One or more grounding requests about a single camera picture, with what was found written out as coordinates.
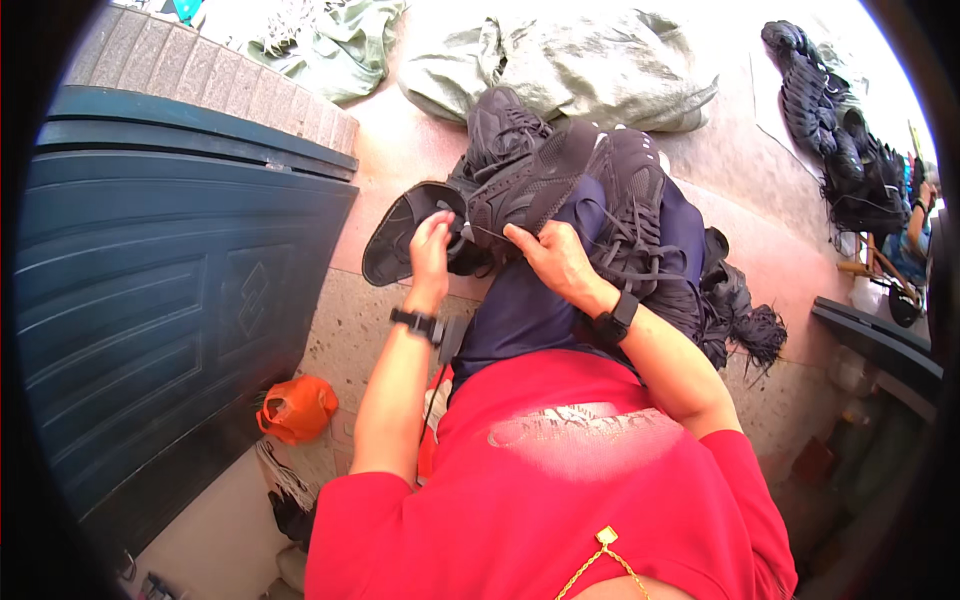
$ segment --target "black shoelace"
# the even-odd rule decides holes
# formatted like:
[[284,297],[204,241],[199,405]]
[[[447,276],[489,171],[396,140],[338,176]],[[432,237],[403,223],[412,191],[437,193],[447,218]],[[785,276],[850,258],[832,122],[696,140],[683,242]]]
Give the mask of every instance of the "black shoelace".
[[[658,228],[654,225],[659,220],[659,215],[654,215],[650,206],[633,202],[634,210],[628,213],[623,221],[613,216],[605,207],[599,207],[607,215],[608,223],[613,226],[613,233],[609,243],[593,243],[595,250],[590,253],[590,263],[597,273],[617,282],[622,279],[625,292],[634,292],[635,282],[684,279],[683,275],[660,272],[660,259],[668,252],[680,253],[684,262],[681,271],[685,271],[686,254],[676,246],[659,244]],[[656,284],[648,287],[644,295],[652,292]]]
[[[503,112],[513,125],[493,137],[493,148],[490,152],[498,162],[513,156],[517,151],[532,152],[537,145],[534,137],[546,138],[553,132],[553,128],[544,123],[543,119],[524,107],[506,107]],[[502,140],[510,133],[521,133],[522,137],[506,145]]]

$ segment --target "navy pants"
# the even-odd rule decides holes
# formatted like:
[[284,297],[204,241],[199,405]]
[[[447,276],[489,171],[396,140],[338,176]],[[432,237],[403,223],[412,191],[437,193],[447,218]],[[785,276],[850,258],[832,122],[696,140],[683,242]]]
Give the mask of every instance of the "navy pants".
[[[584,176],[554,217],[577,229],[587,254],[606,219],[601,206],[607,206],[603,186]],[[683,258],[675,252],[663,259],[661,268],[667,273],[684,273],[699,286],[706,249],[704,218],[670,178],[660,207],[660,244],[677,246],[686,255],[685,269]],[[540,281],[525,258],[505,265],[470,320],[460,353],[453,358],[453,392],[496,361],[537,350],[562,348],[611,358],[574,336],[572,329],[583,318],[576,307]]]

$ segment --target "black wristwatch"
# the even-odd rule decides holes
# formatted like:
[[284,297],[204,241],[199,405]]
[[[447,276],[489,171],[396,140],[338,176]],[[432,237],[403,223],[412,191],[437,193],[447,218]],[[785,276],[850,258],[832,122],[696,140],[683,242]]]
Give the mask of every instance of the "black wristwatch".
[[627,337],[627,330],[634,320],[636,307],[640,300],[630,293],[620,292],[620,300],[616,302],[612,313],[601,313],[593,320],[593,330],[604,342],[617,344]]
[[426,338],[434,346],[438,346],[444,338],[444,326],[433,317],[421,312],[406,313],[394,308],[390,311],[390,320],[407,325],[410,333]]

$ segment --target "white string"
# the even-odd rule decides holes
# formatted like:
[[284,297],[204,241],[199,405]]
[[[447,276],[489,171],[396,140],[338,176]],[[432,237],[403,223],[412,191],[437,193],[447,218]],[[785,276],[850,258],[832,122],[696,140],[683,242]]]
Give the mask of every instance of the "white string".
[[258,440],[256,443],[256,455],[264,462],[270,473],[274,476],[274,481],[281,490],[293,496],[297,504],[305,513],[313,510],[313,505],[317,501],[317,494],[320,489],[306,483],[291,468],[281,465],[274,458],[274,447],[266,440]]

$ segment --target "black cable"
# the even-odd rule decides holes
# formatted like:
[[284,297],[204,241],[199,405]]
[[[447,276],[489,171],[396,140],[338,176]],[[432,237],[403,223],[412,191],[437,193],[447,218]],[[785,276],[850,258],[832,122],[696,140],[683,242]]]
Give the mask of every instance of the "black cable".
[[440,384],[444,383],[444,375],[446,375],[446,368],[449,366],[449,363],[444,363],[444,367],[440,369],[440,377],[437,378],[437,385],[433,388],[433,394],[430,395],[430,402],[426,406],[426,417],[423,418],[423,428],[420,431],[420,442],[417,444],[417,452],[420,453],[420,446],[423,444],[423,437],[426,435],[426,424],[430,421],[430,413],[433,411],[433,401],[437,398],[437,390],[440,389]]

